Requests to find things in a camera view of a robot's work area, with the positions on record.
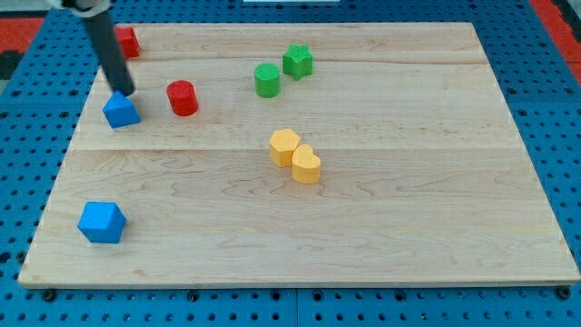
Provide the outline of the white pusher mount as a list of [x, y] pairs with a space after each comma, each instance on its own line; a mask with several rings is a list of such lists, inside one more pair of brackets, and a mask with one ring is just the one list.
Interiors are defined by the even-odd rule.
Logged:
[[47, 0], [56, 9], [69, 9], [78, 17], [94, 17], [106, 12], [111, 6], [111, 0]]

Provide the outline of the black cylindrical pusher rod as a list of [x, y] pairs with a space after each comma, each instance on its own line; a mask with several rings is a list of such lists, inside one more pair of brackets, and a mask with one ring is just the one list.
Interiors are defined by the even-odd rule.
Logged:
[[82, 22], [110, 88], [124, 96], [133, 94], [133, 78], [118, 44], [108, 11], [83, 18]]

